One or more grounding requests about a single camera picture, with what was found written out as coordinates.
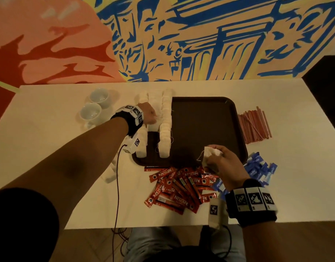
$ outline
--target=hand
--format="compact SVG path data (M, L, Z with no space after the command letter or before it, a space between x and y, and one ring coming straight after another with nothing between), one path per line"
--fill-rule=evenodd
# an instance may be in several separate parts
M137 106L143 111L144 119L143 123L144 124L155 124L156 123L156 113L154 108L148 103L139 103Z
M218 149L223 153L222 156L211 155L206 163L217 165L218 175L228 191L241 187L244 181L250 178L235 153L221 145L213 144L209 147Z

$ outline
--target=ceramic mug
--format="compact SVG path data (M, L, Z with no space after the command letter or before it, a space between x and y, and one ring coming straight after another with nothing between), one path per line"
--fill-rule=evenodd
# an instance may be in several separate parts
M102 108L97 103L87 103L80 110L80 118L86 121L87 128L104 123Z
M109 92L105 88L97 88L90 94L90 100L93 103L99 104L103 109L106 109L110 105Z

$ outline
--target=wrist strap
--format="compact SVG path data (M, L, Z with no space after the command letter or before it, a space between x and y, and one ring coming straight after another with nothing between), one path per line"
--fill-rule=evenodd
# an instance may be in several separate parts
M243 187L226 195L230 218L236 218L244 228L249 225L276 221L277 208L267 188L255 179L248 179Z
M116 113L111 117L124 118L129 125L128 135L132 138L140 127L143 125L143 111L138 106L127 105L116 111Z

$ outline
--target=person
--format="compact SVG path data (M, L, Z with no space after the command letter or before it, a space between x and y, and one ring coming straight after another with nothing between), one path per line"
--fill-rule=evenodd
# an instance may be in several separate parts
M148 103L137 107L144 114L143 123L156 122L155 111ZM69 141L0 189L0 260L48 261L51 258L58 236L75 206L112 162L122 141L132 132L130 127L133 126L124 116L113 117ZM212 147L223 152L223 156L211 156L208 163L217 165L226 189L241 187L249 176L237 156L226 147ZM125 261L185 258L217 261L229 246L229 235L225 232L212 232L211 251L208 251L197 246L180 247L168 227L134 228ZM241 246L245 246L248 262L284 260L274 221L242 229L236 225L231 233L233 245L226 260L245 261L239 252Z

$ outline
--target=cup rim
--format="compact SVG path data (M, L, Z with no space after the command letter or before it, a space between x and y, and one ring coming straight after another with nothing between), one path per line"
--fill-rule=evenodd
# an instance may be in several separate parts
M99 108L99 111L100 111L100 112L97 114L96 117L91 118L91 119L83 118L83 116L81 115L81 112L82 112L82 110L83 110L87 105L95 105L95 106L97 106L97 107ZM94 119L98 118L98 117L100 116L101 113L102 113L102 108L101 108L101 106L100 106L99 104L97 104L97 103L86 103L86 104L81 108L81 110L79 111L80 118L83 119L83 120L85 120L85 121L91 121L91 120L94 120Z
M92 97L91 97L91 96L92 96L92 94L95 93L97 90L105 91L105 92L107 93L107 97L106 97L104 100L102 100L102 101L94 101L94 100L92 100ZM99 88L96 88L95 90L93 90L93 91L91 92L89 98L90 98L90 100L91 100L93 103L102 103L102 102L104 102L104 101L107 101L107 99L109 98L109 92L108 92L108 90L107 90L106 88L101 88L101 87L99 87Z

